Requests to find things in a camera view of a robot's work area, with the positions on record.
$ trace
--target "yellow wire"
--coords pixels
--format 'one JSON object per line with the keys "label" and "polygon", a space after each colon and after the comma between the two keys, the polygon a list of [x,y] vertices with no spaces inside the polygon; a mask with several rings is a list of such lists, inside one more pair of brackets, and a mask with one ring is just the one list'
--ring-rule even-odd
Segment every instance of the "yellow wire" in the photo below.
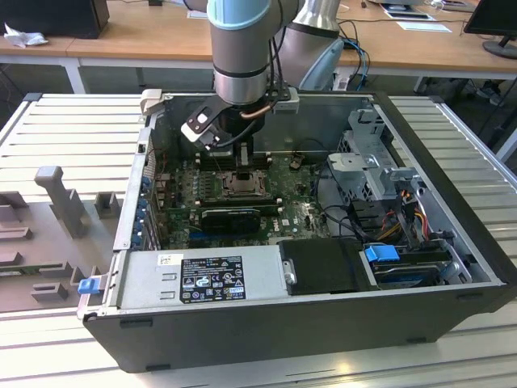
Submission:
{"label": "yellow wire", "polygon": [[425,226],[425,221],[424,221],[423,215],[418,212],[415,212],[414,215],[417,216],[418,218],[420,218],[420,222],[422,223],[422,237],[424,237],[424,239],[426,239],[426,233],[423,229]]}
{"label": "yellow wire", "polygon": [[387,230],[386,232],[384,232],[379,238],[378,240],[382,240],[384,238],[387,238],[388,236],[390,236],[391,234],[393,234],[394,232],[396,232],[399,228],[401,227],[401,224],[398,223],[396,224],[395,226],[393,226],[391,229]]}

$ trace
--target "floor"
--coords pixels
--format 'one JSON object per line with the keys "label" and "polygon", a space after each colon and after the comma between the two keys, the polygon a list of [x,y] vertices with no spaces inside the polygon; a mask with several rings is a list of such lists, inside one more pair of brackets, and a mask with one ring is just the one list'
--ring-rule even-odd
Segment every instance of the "floor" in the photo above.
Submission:
{"label": "floor", "polygon": [[[72,93],[66,72],[59,66],[4,65],[3,69],[15,85],[0,74],[0,128],[16,109],[22,95],[27,92]],[[91,93],[123,94],[142,91],[134,69],[87,67],[82,68],[81,72]],[[171,91],[206,91],[212,82],[211,70],[144,69],[144,76],[147,87],[161,87]],[[435,79],[427,88],[427,94],[440,95],[450,101],[459,81]],[[363,90],[380,90],[390,95],[414,95],[415,82],[414,77],[372,75]],[[481,84],[482,81],[469,82],[459,98],[451,103],[451,108],[475,133],[479,132],[494,109],[485,99],[475,95],[475,87]],[[511,82],[504,82],[501,85],[503,94],[510,84]],[[499,108],[485,125],[483,140],[490,138],[494,128],[506,119],[516,105],[517,87],[507,96],[505,105]],[[508,166],[517,171],[517,155],[510,158]]]}

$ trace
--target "power supply label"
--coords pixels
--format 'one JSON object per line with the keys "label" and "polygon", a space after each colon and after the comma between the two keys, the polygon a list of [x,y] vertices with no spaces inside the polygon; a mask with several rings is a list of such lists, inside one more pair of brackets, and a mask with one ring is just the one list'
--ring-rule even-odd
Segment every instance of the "power supply label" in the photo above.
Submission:
{"label": "power supply label", "polygon": [[246,299],[241,256],[184,259],[181,262],[183,303]]}

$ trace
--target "desk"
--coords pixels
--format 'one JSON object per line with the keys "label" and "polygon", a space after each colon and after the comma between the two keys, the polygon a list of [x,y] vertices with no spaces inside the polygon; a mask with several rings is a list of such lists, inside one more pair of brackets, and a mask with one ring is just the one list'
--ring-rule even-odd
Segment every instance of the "desk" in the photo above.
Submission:
{"label": "desk", "polygon": [[[340,19],[387,19],[378,5],[360,8],[356,0]],[[187,11],[165,3],[149,7],[147,2],[132,4],[108,1],[110,21],[97,40],[50,38],[44,47],[15,48],[0,44],[0,62],[62,65],[76,93],[86,87],[80,66],[154,67],[211,69],[212,47],[207,20],[187,19]],[[437,19],[468,19],[462,12],[440,12]],[[496,57],[481,46],[475,35],[460,36],[462,23],[445,23],[452,33],[408,32],[395,22],[357,22],[359,40],[372,59],[370,74],[426,76],[445,78],[512,79],[517,61]],[[351,26],[346,32],[352,33]],[[355,52],[344,52],[338,73],[351,74],[358,64]]]}

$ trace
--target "black box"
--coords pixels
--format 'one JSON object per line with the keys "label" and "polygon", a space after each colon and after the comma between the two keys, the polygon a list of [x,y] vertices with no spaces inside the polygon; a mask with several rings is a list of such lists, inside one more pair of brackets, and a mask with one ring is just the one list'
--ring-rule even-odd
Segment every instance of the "black box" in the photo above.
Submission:
{"label": "black box", "polygon": [[97,39],[110,14],[106,0],[0,0],[4,23],[22,32]]}

